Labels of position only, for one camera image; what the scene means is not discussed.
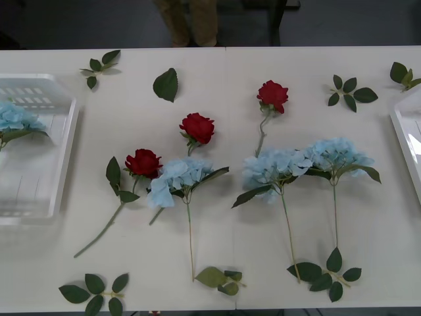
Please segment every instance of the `hydrangea flower head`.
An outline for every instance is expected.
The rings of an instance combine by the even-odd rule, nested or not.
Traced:
[[[43,130],[38,117],[9,101],[0,102],[0,132],[10,130]]]
[[[265,150],[257,158],[249,157],[244,160],[244,187],[247,190],[252,190],[267,184],[275,184],[274,189],[259,195],[267,202],[272,203],[276,195],[280,193],[280,189],[276,185],[280,180],[302,176],[311,166],[312,162],[306,158],[304,151]]]
[[[373,159],[357,151],[352,141],[347,138],[319,140],[306,150],[306,156],[316,168],[324,171],[337,170],[350,164],[369,167],[374,163]],[[351,175],[358,176],[364,173],[362,170],[356,170],[351,172]]]
[[[151,182],[151,192],[147,196],[150,207],[172,207],[174,199],[171,192],[192,186],[213,172],[208,160],[193,158],[177,159],[167,162],[162,174]]]

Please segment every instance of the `khaki pants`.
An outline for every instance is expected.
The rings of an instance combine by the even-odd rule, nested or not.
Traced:
[[[190,36],[184,17],[181,0],[155,0],[166,26],[172,36],[173,47],[186,47]],[[216,45],[218,17],[216,0],[190,0],[193,34],[197,45],[212,47]]]

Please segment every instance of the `rose bloom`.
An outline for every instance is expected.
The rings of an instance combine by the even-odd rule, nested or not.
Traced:
[[[285,112],[283,104],[288,101],[287,92],[288,88],[283,88],[280,84],[269,80],[259,89],[257,99],[265,105],[273,104],[275,110],[283,114]]]
[[[213,120],[207,117],[202,117],[199,113],[193,113],[188,114],[188,116],[183,119],[183,124],[180,125],[180,128],[185,130],[187,135],[191,136],[199,143],[207,144],[214,134],[213,130],[215,126],[213,122]]]
[[[148,149],[136,150],[135,157],[127,156],[126,167],[138,176],[145,176],[149,179],[158,178],[158,170],[162,167],[159,164],[159,159],[153,151]]]

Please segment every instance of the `loose leaf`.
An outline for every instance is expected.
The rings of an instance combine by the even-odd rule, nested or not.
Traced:
[[[103,58],[102,58],[102,62],[104,65],[111,63],[111,61],[117,57],[117,55],[120,53],[120,50],[116,50],[116,51],[109,51],[108,53],[106,53]]]
[[[90,76],[86,79],[87,86],[92,90],[97,85],[97,77]]]
[[[219,176],[222,176],[223,174],[226,174],[227,172],[230,171],[229,167],[224,167],[218,170],[215,170],[214,172],[208,174],[207,176],[205,176],[200,182],[195,183],[192,187],[191,187],[191,191],[193,192],[198,186],[202,185],[203,183],[218,178]]]
[[[108,309],[110,310],[111,316],[123,315],[123,305],[118,298],[112,298],[108,302]]]
[[[349,108],[354,112],[357,112],[357,105],[355,104],[353,96],[345,94],[343,98],[345,99],[345,102],[348,104]]]
[[[89,65],[93,71],[101,71],[101,63],[97,59],[91,59]]]
[[[243,278],[243,273],[238,272],[238,271],[228,271],[225,270],[224,274],[226,277],[232,278],[234,281],[241,281],[241,279]]]
[[[218,291],[229,296],[234,296],[238,293],[238,285],[234,282],[228,283],[225,286],[218,285]]]
[[[354,282],[361,277],[361,269],[360,268],[351,268],[346,271],[342,276],[345,281]]]
[[[390,70],[390,78],[400,84],[407,73],[408,70],[404,65],[394,62]]]
[[[97,275],[86,274],[85,283],[86,283],[87,289],[92,294],[101,294],[102,292],[105,291],[105,284],[101,280],[101,278]]]
[[[137,194],[131,193],[130,191],[119,191],[118,195],[120,196],[120,201],[123,203],[134,202],[135,200],[140,198],[140,196],[138,196]]]
[[[322,268],[311,262],[297,263],[297,269],[300,274],[300,279],[305,282],[314,282],[322,276]],[[288,272],[297,277],[294,265],[290,266]]]
[[[379,97],[370,88],[361,88],[354,92],[354,98],[361,103],[371,103]]]
[[[102,295],[96,295],[90,302],[86,305],[85,316],[95,316],[99,313],[104,304],[104,297]]]
[[[174,102],[178,90],[177,72],[168,69],[153,82],[153,91],[161,99]]]
[[[353,91],[356,86],[357,86],[357,79],[354,77],[354,78],[351,78],[351,79],[348,79],[347,81],[345,81],[345,83],[343,84],[342,90],[345,93],[349,93],[349,92]]]
[[[329,98],[328,106],[332,107],[339,101],[339,94],[336,92]]]
[[[256,188],[250,191],[247,191],[241,195],[239,195],[237,197],[237,201],[235,201],[235,203],[232,205],[232,209],[234,207],[237,207],[238,205],[244,204],[247,201],[250,201],[251,199],[253,199],[255,196],[265,193],[267,191],[269,191],[270,189],[272,189],[272,185],[269,184],[267,186],[261,186],[260,188]]]
[[[342,176],[342,174],[359,169],[365,171],[374,181],[382,183],[382,181],[380,181],[380,174],[375,168],[361,165],[347,165],[346,167],[342,167],[336,172],[336,177],[339,179]]]
[[[336,76],[335,74],[334,74],[334,84],[335,84],[336,89],[339,90],[342,88],[342,78],[339,76]]]
[[[207,267],[205,270],[200,272],[195,279],[210,288],[216,288],[218,285],[224,285],[227,281],[225,274],[215,267]]]
[[[338,281],[334,282],[329,290],[330,301],[333,303],[340,300],[342,297],[342,294],[343,294],[342,284],[340,284]]]
[[[91,296],[86,290],[76,285],[63,285],[59,290],[64,298],[73,304],[83,303]]]
[[[112,291],[114,293],[119,293],[127,285],[128,282],[129,282],[129,274],[128,273],[124,273],[123,275],[120,275],[113,282]]]
[[[108,163],[105,176],[111,184],[120,184],[121,171],[116,157],[111,158]]]
[[[342,268],[342,255],[339,249],[336,247],[330,254],[326,267],[331,272],[338,272]]]
[[[329,273],[324,273],[321,275],[317,280],[313,282],[310,287],[311,292],[319,292],[323,290],[327,290],[332,286],[332,277]]]

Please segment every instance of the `white table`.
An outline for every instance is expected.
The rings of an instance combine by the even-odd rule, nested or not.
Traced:
[[[76,74],[104,52],[0,52],[0,69]],[[387,113],[387,102],[400,94],[389,78],[391,64],[411,66],[417,78],[420,52],[421,47],[124,50],[117,66],[122,73],[102,76],[99,89],[87,92],[58,223],[19,234],[0,230],[0,280],[8,284],[0,287],[0,312],[80,311],[85,304],[68,303],[59,286],[97,273],[110,288],[125,272],[130,273],[126,310],[421,305],[421,208]],[[151,87],[170,67],[181,85],[174,104],[158,99]],[[342,101],[327,107],[325,85],[333,86],[333,74],[344,80],[356,76],[358,87],[371,87],[379,100],[358,104],[357,114]],[[305,147],[347,136],[375,158],[381,174],[382,185],[367,177],[339,185],[339,248],[344,267],[361,267],[362,277],[334,304],[327,293],[310,293],[286,271],[291,259],[280,204],[269,207],[255,199],[230,210],[242,193],[242,160],[253,154],[259,138],[257,90],[270,79],[290,90],[285,115],[265,128],[264,147]],[[147,207],[145,194],[97,244],[73,259],[118,206],[105,179],[109,159],[115,155],[123,165],[125,156],[141,147],[164,162],[183,157],[178,124],[193,112],[216,125],[213,141],[194,155],[232,170],[193,197],[196,270],[215,265],[243,271],[248,287],[236,298],[191,283],[184,205],[164,211],[150,227],[156,210]],[[286,194],[297,258],[323,265],[334,247],[328,183],[298,179]]]

